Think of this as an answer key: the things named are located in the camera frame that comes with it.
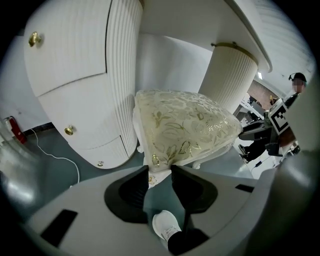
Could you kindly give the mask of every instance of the fluted column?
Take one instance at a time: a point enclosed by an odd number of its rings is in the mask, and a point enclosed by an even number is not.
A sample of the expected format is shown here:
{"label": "fluted column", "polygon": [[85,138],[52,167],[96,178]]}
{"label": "fluted column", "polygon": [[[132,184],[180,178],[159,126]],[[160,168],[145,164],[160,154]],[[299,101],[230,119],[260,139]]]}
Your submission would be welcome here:
{"label": "fluted column", "polygon": [[245,49],[231,43],[218,43],[199,93],[233,113],[255,77],[257,63]]}

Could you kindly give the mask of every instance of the floral fabric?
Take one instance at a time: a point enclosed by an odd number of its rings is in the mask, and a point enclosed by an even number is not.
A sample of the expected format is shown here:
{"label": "floral fabric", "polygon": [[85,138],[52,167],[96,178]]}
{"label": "floral fabric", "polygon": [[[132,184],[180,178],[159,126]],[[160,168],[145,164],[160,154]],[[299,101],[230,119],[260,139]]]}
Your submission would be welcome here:
{"label": "floral fabric", "polygon": [[233,143],[242,131],[235,116],[198,93],[142,90],[135,105],[153,171],[204,158]]}

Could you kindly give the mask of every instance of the foot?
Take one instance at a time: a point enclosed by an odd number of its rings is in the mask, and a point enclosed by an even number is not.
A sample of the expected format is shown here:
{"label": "foot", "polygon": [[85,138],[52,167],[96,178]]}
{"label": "foot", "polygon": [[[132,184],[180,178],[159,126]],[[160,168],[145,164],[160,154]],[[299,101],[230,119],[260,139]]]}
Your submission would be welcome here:
{"label": "foot", "polygon": [[167,210],[153,216],[152,227],[154,232],[167,242],[175,233],[181,231],[176,217]]}
{"label": "foot", "polygon": [[249,161],[246,159],[246,155],[243,155],[243,154],[239,154],[240,157],[244,160],[244,162],[247,164],[249,163]]}
{"label": "foot", "polygon": [[241,150],[243,155],[247,155],[248,153],[246,152],[246,148],[242,146],[241,144],[239,145],[239,149]]}

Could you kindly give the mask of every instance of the black pants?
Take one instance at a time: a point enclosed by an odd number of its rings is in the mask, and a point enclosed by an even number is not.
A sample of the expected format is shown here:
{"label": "black pants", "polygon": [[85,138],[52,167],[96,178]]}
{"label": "black pants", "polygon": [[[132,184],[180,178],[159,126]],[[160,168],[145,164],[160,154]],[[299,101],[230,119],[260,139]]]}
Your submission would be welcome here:
{"label": "black pants", "polygon": [[245,156],[245,159],[250,162],[265,152],[266,147],[265,144],[268,143],[268,140],[266,138],[255,140],[250,146],[245,146],[245,152],[247,152],[247,156]]}
{"label": "black pants", "polygon": [[199,229],[189,229],[187,232],[177,232],[168,240],[168,249],[173,255],[183,254],[208,240]]}

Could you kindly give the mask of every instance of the power cord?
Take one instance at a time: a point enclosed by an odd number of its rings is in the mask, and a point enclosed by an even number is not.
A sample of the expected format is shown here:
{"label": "power cord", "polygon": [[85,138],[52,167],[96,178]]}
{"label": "power cord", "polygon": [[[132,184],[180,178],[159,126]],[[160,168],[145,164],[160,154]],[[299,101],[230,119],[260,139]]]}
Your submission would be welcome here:
{"label": "power cord", "polygon": [[53,154],[48,154],[48,153],[46,153],[46,152],[39,146],[39,140],[38,140],[38,136],[37,136],[36,132],[35,132],[33,129],[30,129],[30,130],[33,131],[33,133],[34,133],[34,135],[35,135],[35,137],[36,137],[36,145],[37,145],[37,147],[38,147],[43,153],[45,153],[47,156],[53,157],[53,158],[55,158],[55,159],[64,159],[64,160],[67,160],[67,161],[69,161],[69,162],[71,162],[71,163],[74,164],[74,166],[75,166],[75,168],[76,168],[76,172],[78,173],[78,181],[77,181],[77,183],[79,183],[79,182],[80,182],[80,173],[79,173],[79,169],[78,169],[78,166],[76,165],[76,163],[75,163],[74,161],[71,161],[71,160],[68,159],[68,158],[65,158],[65,157],[56,157],[56,156],[54,156]]}
{"label": "power cord", "polygon": [[252,171],[253,171],[253,169],[254,168],[256,168],[256,167],[258,167],[258,166],[260,166],[260,165],[262,165],[262,163],[264,162],[264,161],[266,161],[269,157],[267,157],[266,159],[264,159],[263,161],[259,161],[252,169],[251,169],[251,173],[252,173]]}

